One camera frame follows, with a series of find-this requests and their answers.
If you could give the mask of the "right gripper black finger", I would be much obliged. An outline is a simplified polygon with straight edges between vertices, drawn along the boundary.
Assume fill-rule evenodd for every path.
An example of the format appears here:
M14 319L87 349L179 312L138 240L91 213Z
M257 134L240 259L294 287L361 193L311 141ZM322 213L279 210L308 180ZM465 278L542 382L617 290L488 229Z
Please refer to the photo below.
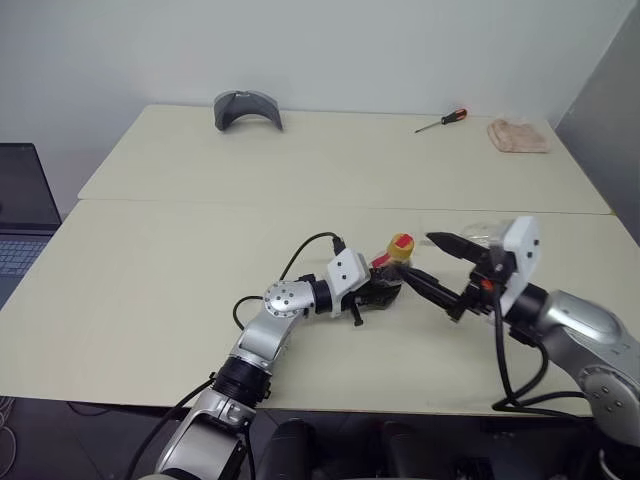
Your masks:
M485 248L450 232L429 232L426 237L450 256L470 262L478 262Z
M448 316L461 316L460 295L440 284L439 280L414 267L401 266L399 275L419 296L443 309Z

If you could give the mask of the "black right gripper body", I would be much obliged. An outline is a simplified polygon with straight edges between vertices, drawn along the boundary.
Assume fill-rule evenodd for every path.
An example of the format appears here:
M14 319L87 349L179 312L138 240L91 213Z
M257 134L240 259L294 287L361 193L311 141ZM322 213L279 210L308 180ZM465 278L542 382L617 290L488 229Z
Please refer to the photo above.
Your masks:
M495 298L500 298L516 270L514 254L499 247L485 248L477 244L466 244L456 251L455 256L472 262L474 268L463 292L447 309L449 318L457 322L466 311L475 314L491 313Z

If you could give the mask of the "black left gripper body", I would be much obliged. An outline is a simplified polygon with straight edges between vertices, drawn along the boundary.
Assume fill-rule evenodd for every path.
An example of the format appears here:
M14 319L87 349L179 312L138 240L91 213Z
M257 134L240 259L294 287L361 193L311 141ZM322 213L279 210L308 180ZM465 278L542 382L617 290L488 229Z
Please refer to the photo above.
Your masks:
M379 283L378 272L376 269L370 269L369 273L369 280L350 293L348 307L355 327L364 325L361 315L362 309L369 311L380 308L381 284Z

